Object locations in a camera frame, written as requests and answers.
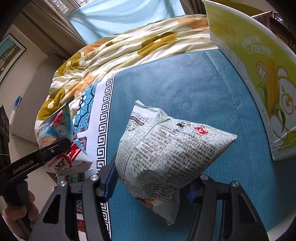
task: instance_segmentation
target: snack bag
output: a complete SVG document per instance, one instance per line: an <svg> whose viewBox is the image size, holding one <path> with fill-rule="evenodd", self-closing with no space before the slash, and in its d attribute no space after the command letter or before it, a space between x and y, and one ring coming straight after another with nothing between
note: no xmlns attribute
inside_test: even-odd
<svg viewBox="0 0 296 241"><path fill-rule="evenodd" d="M118 178L138 201L173 224L179 189L198 178L236 138L136 101L116 155Z"/></svg>
<svg viewBox="0 0 296 241"><path fill-rule="evenodd" d="M63 138L71 141L71 148L66 153L57 155L47 163L58 176L85 172L93 168L93 162L77 138L68 103L40 125L37 136L40 149Z"/></svg>

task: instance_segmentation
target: framed picture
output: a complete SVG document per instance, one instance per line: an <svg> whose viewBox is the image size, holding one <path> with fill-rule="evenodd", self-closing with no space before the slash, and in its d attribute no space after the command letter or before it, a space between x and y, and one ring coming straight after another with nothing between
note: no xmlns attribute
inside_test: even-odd
<svg viewBox="0 0 296 241"><path fill-rule="evenodd" d="M0 42L0 84L25 50L26 48L12 34L8 34Z"/></svg>

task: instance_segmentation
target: metal screw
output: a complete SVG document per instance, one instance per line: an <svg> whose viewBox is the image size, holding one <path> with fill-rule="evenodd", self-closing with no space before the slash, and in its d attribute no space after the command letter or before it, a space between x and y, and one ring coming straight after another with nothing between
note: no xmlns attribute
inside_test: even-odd
<svg viewBox="0 0 296 241"><path fill-rule="evenodd" d="M231 185L233 185L234 187L239 187L239 182L237 182L237 181L233 181L232 183L231 183Z"/></svg>
<svg viewBox="0 0 296 241"><path fill-rule="evenodd" d="M59 186L60 187L64 187L64 186L66 186L67 185L67 181L61 181L60 183L59 183Z"/></svg>
<svg viewBox="0 0 296 241"><path fill-rule="evenodd" d="M209 179L209 177L207 175L201 175L200 179L203 180L203 181L206 181L206 180Z"/></svg>
<svg viewBox="0 0 296 241"><path fill-rule="evenodd" d="M92 175L92 176L90 177L90 179L91 179L92 181L96 181L96 180L99 179L99 176L98 176L98 175Z"/></svg>

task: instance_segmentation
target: brown curtain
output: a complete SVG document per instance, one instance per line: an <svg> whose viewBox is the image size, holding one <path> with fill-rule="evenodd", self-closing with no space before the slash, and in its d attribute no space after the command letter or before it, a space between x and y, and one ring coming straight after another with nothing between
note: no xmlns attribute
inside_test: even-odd
<svg viewBox="0 0 296 241"><path fill-rule="evenodd" d="M32 0L13 24L48 56L68 59L86 46L52 0Z"/></svg>
<svg viewBox="0 0 296 241"><path fill-rule="evenodd" d="M207 14L201 0L180 0L185 14Z"/></svg>

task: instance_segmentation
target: corn cob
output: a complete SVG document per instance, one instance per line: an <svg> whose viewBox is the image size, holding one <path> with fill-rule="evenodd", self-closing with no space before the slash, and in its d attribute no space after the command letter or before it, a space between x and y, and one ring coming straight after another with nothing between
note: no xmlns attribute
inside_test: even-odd
<svg viewBox="0 0 296 241"><path fill-rule="evenodd" d="M279 83L276 66L271 58L266 59L265 66L267 68L267 114L271 118L274 105L279 98Z"/></svg>

